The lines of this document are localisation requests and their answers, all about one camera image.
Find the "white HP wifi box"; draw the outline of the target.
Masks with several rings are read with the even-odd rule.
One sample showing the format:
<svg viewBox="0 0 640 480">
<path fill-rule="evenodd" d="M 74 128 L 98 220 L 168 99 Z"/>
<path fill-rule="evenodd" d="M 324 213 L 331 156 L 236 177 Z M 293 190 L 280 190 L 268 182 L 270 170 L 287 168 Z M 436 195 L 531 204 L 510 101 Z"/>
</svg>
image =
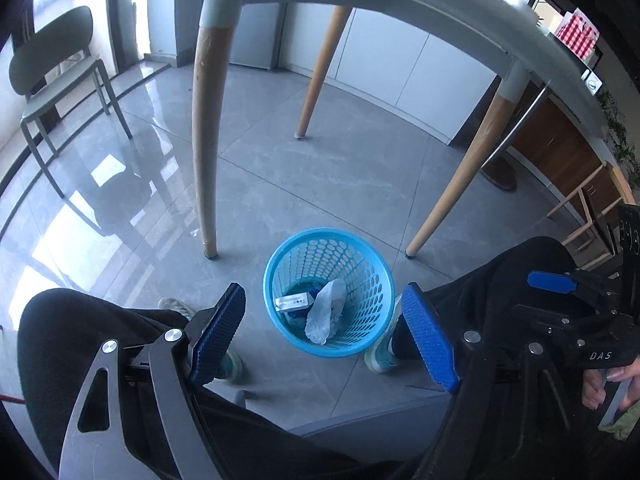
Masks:
<svg viewBox="0 0 640 480">
<path fill-rule="evenodd" d="M 279 313 L 288 313 L 291 311 L 306 308 L 311 304 L 312 299 L 306 292 L 300 294 L 278 297 L 274 300 L 274 306 Z"/>
</svg>

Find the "white plastic bag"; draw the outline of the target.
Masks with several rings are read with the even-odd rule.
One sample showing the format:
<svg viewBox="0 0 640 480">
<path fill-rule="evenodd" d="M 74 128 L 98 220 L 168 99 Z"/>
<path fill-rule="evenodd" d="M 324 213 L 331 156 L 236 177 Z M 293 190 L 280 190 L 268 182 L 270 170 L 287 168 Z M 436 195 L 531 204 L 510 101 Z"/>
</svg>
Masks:
<svg viewBox="0 0 640 480">
<path fill-rule="evenodd" d="M 322 287 L 306 319 L 305 335 L 313 344 L 326 344 L 336 334 L 346 296 L 346 282 L 342 278 Z"/>
</svg>

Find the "blue plastic trash basket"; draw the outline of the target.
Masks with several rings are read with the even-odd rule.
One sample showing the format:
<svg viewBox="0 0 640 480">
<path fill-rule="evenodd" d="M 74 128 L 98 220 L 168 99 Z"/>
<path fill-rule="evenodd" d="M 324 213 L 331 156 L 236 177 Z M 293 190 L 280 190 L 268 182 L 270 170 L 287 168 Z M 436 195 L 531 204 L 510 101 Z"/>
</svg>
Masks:
<svg viewBox="0 0 640 480">
<path fill-rule="evenodd" d="M 394 314 L 395 286 L 382 256 L 337 229 L 300 232 L 272 254 L 262 296 L 273 325 L 313 356 L 346 358 L 382 336 Z"/>
</svg>

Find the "right grey sneaker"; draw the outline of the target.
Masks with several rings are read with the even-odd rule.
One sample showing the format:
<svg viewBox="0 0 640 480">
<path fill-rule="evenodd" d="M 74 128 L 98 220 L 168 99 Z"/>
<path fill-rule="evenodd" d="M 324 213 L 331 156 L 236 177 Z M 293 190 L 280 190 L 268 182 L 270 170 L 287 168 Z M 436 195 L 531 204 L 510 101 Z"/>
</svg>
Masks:
<svg viewBox="0 0 640 480">
<path fill-rule="evenodd" d="M 401 296 L 397 296 L 390 324 L 374 344 L 371 344 L 364 352 L 364 362 L 370 372 L 385 374 L 398 365 L 398 359 L 394 356 L 392 347 L 393 333 L 401 315 Z"/>
</svg>

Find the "wooden stool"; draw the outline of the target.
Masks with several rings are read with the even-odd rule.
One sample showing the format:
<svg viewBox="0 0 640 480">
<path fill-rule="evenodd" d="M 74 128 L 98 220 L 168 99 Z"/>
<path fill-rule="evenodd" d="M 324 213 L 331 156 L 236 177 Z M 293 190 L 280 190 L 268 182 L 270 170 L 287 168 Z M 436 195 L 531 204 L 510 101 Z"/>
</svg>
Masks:
<svg viewBox="0 0 640 480">
<path fill-rule="evenodd" d="M 574 255 L 582 270 L 592 270 L 620 252 L 622 229 L 617 226 L 617 207 L 634 205 L 634 194 L 620 166 L 602 162 L 547 214 L 554 216 L 576 200 L 582 224 L 562 241 L 565 248 L 578 243 Z"/>
</svg>

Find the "wooden table leg right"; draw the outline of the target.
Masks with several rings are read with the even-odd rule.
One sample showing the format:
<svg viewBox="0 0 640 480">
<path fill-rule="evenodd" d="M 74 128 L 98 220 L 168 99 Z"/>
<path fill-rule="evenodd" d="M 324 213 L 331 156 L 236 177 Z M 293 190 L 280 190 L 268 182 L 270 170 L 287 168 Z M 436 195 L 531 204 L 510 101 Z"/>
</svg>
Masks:
<svg viewBox="0 0 640 480">
<path fill-rule="evenodd" d="M 408 244 L 405 251 L 408 258 L 416 256 L 480 171 L 512 117 L 528 82 L 528 69 L 523 63 L 515 61 L 509 73 L 501 79 L 488 110 L 445 191 Z"/>
</svg>

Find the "wooden table leg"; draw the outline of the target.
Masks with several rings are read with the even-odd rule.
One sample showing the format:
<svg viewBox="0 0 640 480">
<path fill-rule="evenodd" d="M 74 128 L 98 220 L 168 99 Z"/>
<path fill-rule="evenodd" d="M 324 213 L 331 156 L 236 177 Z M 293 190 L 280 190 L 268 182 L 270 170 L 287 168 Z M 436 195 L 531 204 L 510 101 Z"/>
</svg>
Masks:
<svg viewBox="0 0 640 480">
<path fill-rule="evenodd" d="M 242 0 L 203 0 L 192 88 L 194 186 L 204 256 L 218 256 L 216 177 L 224 86 Z"/>
<path fill-rule="evenodd" d="M 312 114 L 314 114 L 314 108 L 316 107 L 322 86 L 326 80 L 326 74 L 329 71 L 335 50 L 340 42 L 351 13 L 351 6 L 336 6 L 332 12 L 316 64 L 314 64 L 314 71 L 309 81 L 304 105 L 300 112 L 297 129 L 295 131 L 296 140 L 302 140 L 307 134 Z"/>
<path fill-rule="evenodd" d="M 445 191 L 408 244 L 405 251 L 408 258 L 416 256 L 480 171 L 512 117 L 528 82 L 528 69 L 523 63 L 515 61 L 509 73 L 501 79 L 488 110 Z"/>
</svg>

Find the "red checkered gift bag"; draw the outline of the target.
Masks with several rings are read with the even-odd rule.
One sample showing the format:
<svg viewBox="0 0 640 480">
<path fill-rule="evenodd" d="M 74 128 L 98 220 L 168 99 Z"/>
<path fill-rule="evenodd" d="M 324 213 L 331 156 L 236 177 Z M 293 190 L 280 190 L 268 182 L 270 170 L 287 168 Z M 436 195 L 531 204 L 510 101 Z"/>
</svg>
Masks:
<svg viewBox="0 0 640 480">
<path fill-rule="evenodd" d="M 596 48 L 600 32 L 588 16 L 576 8 L 573 12 L 565 13 L 554 36 L 580 60 L 586 62 Z"/>
</svg>

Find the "wooden table leg left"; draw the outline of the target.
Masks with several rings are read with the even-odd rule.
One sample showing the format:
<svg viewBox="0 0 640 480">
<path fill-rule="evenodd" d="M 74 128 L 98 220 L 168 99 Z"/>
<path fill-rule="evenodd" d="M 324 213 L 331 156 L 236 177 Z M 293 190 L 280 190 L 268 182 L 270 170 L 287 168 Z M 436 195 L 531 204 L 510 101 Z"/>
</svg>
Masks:
<svg viewBox="0 0 640 480">
<path fill-rule="evenodd" d="M 204 256 L 218 256 L 216 177 L 224 86 L 242 0 L 203 0 L 192 88 L 194 186 Z"/>
</svg>

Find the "round white table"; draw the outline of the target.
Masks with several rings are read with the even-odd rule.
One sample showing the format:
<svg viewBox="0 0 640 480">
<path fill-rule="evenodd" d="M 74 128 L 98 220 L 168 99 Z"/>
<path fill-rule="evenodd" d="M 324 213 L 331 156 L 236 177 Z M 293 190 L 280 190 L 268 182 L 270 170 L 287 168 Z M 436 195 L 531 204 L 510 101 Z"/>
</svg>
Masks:
<svg viewBox="0 0 640 480">
<path fill-rule="evenodd" d="M 448 42 L 499 76 L 521 63 L 548 84 L 588 139 L 604 139 L 608 125 L 567 48 L 538 26 L 523 0 L 243 0 L 353 6 L 383 13 Z"/>
</svg>

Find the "dark green chair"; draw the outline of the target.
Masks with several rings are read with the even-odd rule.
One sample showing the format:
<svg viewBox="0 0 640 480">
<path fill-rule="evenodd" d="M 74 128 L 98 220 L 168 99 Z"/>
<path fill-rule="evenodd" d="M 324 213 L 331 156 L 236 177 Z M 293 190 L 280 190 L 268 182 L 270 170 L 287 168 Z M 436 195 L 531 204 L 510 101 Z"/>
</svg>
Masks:
<svg viewBox="0 0 640 480">
<path fill-rule="evenodd" d="M 12 89 L 26 99 L 20 127 L 29 151 L 58 196 L 64 193 L 41 157 L 28 125 L 37 125 L 51 153 L 58 150 L 44 130 L 41 117 L 84 80 L 91 79 L 105 113 L 114 112 L 128 138 L 132 137 L 103 61 L 91 54 L 93 17 L 88 6 L 73 8 L 38 30 L 13 55 L 9 65 Z"/>
</svg>

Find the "wooden table leg far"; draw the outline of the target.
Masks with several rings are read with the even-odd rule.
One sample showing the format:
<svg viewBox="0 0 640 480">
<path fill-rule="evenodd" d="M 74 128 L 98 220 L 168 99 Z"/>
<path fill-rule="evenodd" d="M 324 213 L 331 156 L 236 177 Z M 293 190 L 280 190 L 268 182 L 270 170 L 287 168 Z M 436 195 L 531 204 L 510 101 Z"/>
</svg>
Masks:
<svg viewBox="0 0 640 480">
<path fill-rule="evenodd" d="M 302 140 L 307 134 L 312 114 L 314 114 L 314 108 L 316 107 L 322 86 L 326 80 L 326 74 L 329 71 L 335 50 L 340 42 L 351 13 L 351 6 L 336 6 L 332 12 L 316 64 L 314 64 L 314 71 L 309 81 L 304 105 L 300 112 L 297 129 L 295 131 L 296 140 Z"/>
</svg>

